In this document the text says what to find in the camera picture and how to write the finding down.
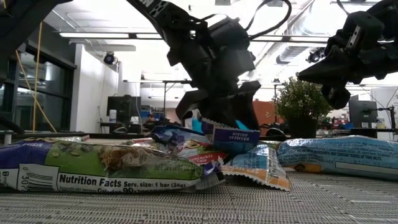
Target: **mesh table surface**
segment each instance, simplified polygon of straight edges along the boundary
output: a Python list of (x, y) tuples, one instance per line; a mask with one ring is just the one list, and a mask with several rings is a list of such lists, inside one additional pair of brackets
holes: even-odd
[(0, 192), (0, 223), (398, 223), (398, 182), (288, 172), (291, 192), (244, 177), (195, 194)]

